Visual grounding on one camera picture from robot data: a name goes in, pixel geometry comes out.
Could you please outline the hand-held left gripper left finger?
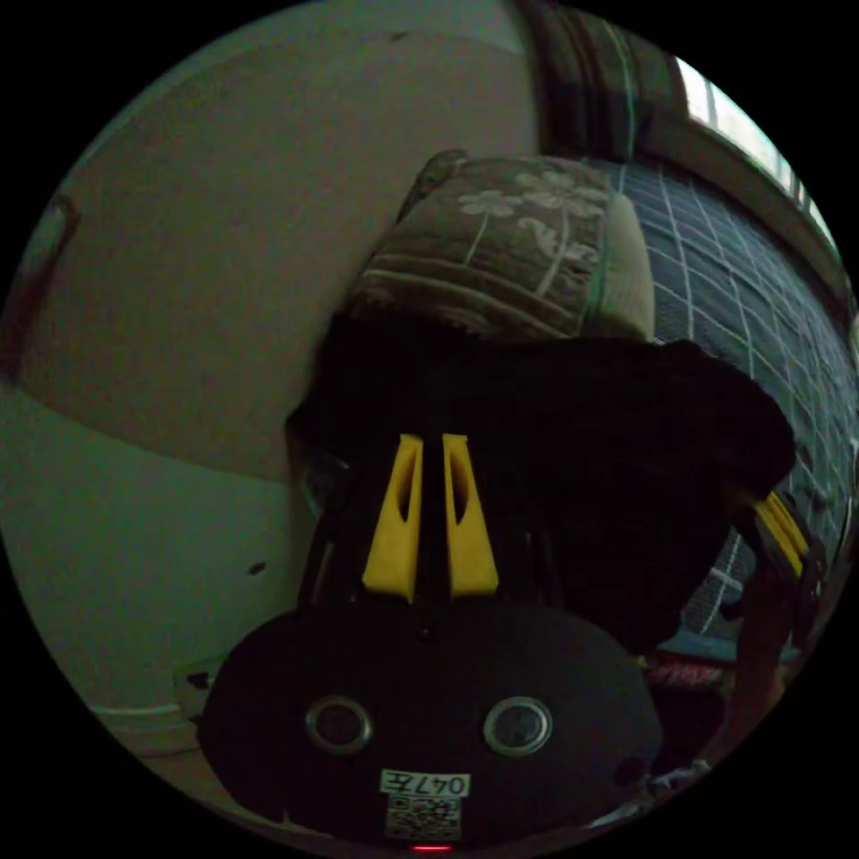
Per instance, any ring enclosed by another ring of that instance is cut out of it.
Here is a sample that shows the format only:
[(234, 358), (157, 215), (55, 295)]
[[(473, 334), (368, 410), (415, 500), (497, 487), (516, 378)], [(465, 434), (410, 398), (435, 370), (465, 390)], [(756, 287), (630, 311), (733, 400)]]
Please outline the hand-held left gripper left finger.
[(374, 595), (414, 601), (421, 533), (423, 441), (403, 435), (391, 465), (361, 583)]

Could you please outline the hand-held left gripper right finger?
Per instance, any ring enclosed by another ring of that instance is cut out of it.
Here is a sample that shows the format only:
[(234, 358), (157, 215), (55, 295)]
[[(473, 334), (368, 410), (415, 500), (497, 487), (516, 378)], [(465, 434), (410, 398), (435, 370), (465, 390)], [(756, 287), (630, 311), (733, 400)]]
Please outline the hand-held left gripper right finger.
[(442, 436), (449, 595), (490, 597), (498, 570), (489, 538), (467, 437)]

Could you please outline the person's right hand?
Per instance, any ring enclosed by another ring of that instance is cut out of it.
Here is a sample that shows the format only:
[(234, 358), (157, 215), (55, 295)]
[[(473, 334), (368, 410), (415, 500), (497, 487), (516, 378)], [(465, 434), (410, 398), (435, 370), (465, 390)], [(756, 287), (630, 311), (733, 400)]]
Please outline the person's right hand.
[(760, 564), (741, 597), (744, 619), (737, 639), (736, 673), (729, 696), (725, 738), (740, 744), (780, 703), (783, 650), (792, 635), (794, 608), (775, 568)]

